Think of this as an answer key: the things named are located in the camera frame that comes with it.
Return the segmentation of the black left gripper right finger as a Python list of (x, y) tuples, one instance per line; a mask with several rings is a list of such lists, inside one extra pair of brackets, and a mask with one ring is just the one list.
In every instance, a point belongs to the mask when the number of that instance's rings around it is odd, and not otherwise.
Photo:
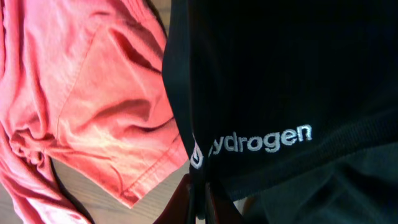
[(218, 194), (210, 183), (206, 184), (207, 224), (244, 224), (242, 215), (234, 203), (223, 194)]

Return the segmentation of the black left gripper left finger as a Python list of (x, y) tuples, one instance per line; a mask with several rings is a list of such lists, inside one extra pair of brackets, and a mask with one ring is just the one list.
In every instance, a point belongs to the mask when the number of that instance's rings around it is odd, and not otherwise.
[(190, 174), (185, 174), (175, 189), (164, 211), (153, 224), (186, 224), (190, 204)]

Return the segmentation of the black t-shirt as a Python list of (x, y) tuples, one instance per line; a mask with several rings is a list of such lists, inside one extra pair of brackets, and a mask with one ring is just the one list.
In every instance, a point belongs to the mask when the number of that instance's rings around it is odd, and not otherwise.
[(397, 222), (396, 1), (173, 1), (162, 70), (187, 223)]

